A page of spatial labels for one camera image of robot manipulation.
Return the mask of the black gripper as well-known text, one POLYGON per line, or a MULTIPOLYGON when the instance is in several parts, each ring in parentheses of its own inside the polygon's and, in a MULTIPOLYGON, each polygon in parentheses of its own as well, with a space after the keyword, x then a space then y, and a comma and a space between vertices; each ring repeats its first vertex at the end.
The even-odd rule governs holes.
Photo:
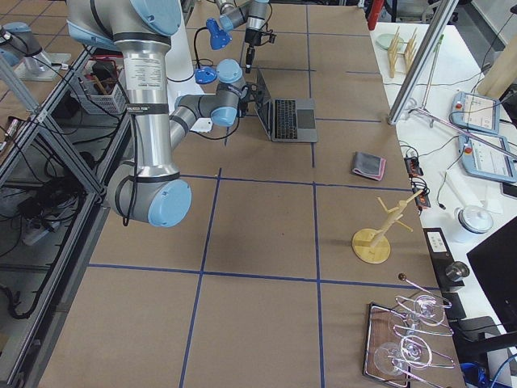
POLYGON ((242 89, 242 115, 245 116, 251 102, 260 101, 262 98, 262 87, 256 83, 248 82, 242 89))
POLYGON ((252 28, 246 29, 245 43, 247 44, 246 49, 246 68, 247 74, 250 73, 254 60, 255 47, 261 43, 262 31, 252 28))

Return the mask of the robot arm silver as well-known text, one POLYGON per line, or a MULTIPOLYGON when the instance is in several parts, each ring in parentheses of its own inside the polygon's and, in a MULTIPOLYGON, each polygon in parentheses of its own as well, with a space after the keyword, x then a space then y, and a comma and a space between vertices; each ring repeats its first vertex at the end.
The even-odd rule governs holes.
POLYGON ((124 57, 134 157, 111 177, 108 202, 124 221, 175 226, 191 206, 191 188, 173 163, 174 148, 200 119, 228 127, 244 116, 254 96, 250 84, 240 65, 226 59, 216 68, 215 94, 169 95, 166 59, 183 21, 178 1, 69 1, 67 6, 73 39, 124 57))
POLYGON ((225 32, 230 32, 241 25, 246 25, 245 43, 248 44, 246 50, 245 71, 250 73, 255 48, 263 45, 262 38, 270 35, 265 30, 267 24, 267 10, 272 9, 267 0, 247 1, 240 6, 236 6, 231 1, 215 1, 219 12, 219 21, 225 32))

